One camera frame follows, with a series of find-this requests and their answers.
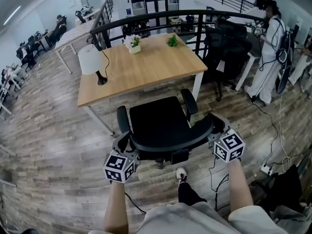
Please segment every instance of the chair armrest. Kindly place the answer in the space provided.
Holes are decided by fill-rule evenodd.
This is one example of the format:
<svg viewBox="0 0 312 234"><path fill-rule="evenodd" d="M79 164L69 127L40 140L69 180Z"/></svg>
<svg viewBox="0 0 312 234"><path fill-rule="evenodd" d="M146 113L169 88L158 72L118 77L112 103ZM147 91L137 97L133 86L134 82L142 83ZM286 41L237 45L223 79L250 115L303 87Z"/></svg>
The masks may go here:
<svg viewBox="0 0 312 234"><path fill-rule="evenodd" d="M131 131L125 106L117 108L117 122L122 134Z"/></svg>
<svg viewBox="0 0 312 234"><path fill-rule="evenodd" d="M198 111L197 104L190 90L182 89L181 94L186 105L186 118L190 121L191 115L196 114Z"/></svg>

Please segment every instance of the ceiling light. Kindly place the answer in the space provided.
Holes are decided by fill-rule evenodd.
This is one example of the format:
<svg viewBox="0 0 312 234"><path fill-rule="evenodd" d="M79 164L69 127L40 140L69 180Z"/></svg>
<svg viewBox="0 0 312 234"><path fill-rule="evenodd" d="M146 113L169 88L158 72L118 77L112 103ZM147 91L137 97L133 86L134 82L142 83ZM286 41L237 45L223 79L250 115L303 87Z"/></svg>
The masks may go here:
<svg viewBox="0 0 312 234"><path fill-rule="evenodd" d="M4 22L3 25L6 25L6 24L7 24L7 22L12 18L12 16L14 16L14 14L20 9L20 7L21 7L21 6L19 6L19 7L9 16L9 18Z"/></svg>

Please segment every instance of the potted plant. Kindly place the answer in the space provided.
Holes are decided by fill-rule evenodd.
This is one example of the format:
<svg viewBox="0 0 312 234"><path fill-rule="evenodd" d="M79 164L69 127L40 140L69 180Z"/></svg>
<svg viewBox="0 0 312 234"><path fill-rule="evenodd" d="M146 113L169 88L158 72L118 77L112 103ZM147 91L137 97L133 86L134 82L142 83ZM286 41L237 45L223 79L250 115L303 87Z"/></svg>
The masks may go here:
<svg viewBox="0 0 312 234"><path fill-rule="evenodd" d="M131 54L136 54L141 51L140 43L140 36L138 35L130 35L126 36L126 39L124 40L123 44L126 45L127 49L129 49L129 52Z"/></svg>
<svg viewBox="0 0 312 234"><path fill-rule="evenodd" d="M169 46L171 46L171 47L176 47L177 46L177 39L176 39L176 35L175 34L168 39L167 44Z"/></svg>

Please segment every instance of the power strip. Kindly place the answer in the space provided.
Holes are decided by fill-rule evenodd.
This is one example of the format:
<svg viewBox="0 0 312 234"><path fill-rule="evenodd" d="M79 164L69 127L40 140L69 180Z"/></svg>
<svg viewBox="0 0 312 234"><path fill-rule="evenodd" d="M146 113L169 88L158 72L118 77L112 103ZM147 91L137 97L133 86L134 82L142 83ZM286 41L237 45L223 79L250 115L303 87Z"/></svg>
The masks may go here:
<svg viewBox="0 0 312 234"><path fill-rule="evenodd" d="M267 166L265 164L263 164L260 167L260 171L264 172L268 176L271 176L273 174L273 170L269 166Z"/></svg>

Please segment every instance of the wood plank flooring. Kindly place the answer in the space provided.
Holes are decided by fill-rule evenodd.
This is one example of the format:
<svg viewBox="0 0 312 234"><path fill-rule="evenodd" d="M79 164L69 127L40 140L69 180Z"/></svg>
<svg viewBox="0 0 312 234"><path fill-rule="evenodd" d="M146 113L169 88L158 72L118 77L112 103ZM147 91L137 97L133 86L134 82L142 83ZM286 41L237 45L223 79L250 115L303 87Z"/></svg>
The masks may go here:
<svg viewBox="0 0 312 234"><path fill-rule="evenodd" d="M74 44L78 51L86 42ZM9 98L6 105L13 113L1 121L0 142L18 154L16 158L2 156L0 167L10 170L17 188L0 185L2 209L0 216L6 228L23 231L35 228L40 234L77 233L102 230L102 221L108 202L109 181L104 179L102 166L110 151L113 137L104 133L83 109L77 108L81 70L78 57L70 48L62 51L65 61L73 71L65 70L54 53L43 62L39 72L32 70L17 100ZM252 74L246 83L252 82ZM127 109L159 98L178 96L179 90L192 89L194 77L160 84L153 88L129 93L96 103L94 109L117 133L120 133L116 109ZM259 167L270 154L270 144L276 135L269 116L251 104L242 92L223 87L223 99L217 102L216 85L203 84L198 97L198 114L192 116L192 124L210 111L227 117L247 143L242 164L249 182L262 177ZM280 96L274 96L270 106L264 107L279 129ZM299 154L312 143L312 101L299 86L287 87L281 107L283 146L291 156ZM283 153L279 137L273 143L272 162L280 162ZM296 164L301 156L294 157ZM214 156L203 145L192 151L190 159L178 165L165 164L163 170L152 161L139 166L126 191L143 210L168 202L177 202L176 168L186 167L188 181L200 196L214 205L214 192L210 186L209 168ZM281 172L280 166L274 166ZM212 169L212 186L217 187L228 170L221 160ZM305 178L309 188L311 177ZM261 194L260 189L253 189ZM219 190L218 205L229 202L228 183ZM130 228L134 231L144 219L137 208L127 200ZM228 208L221 210L226 215Z"/></svg>

